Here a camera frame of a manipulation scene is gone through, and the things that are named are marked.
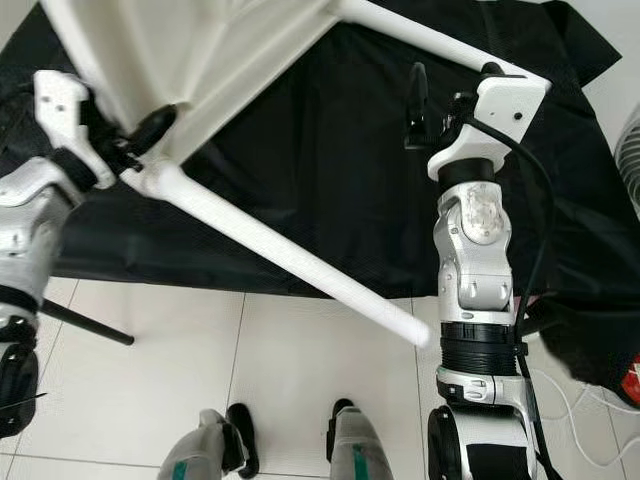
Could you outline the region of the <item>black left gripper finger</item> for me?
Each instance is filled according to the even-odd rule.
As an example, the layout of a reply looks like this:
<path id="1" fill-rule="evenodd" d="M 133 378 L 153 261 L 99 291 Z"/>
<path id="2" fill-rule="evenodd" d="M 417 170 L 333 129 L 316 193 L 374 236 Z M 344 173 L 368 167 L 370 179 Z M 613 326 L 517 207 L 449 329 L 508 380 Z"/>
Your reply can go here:
<path id="1" fill-rule="evenodd" d="M 151 151 L 157 143 L 164 140 L 165 134 L 173 127 L 177 118 L 178 108 L 174 104 L 151 111 L 128 137 L 129 154 L 141 156 Z"/>

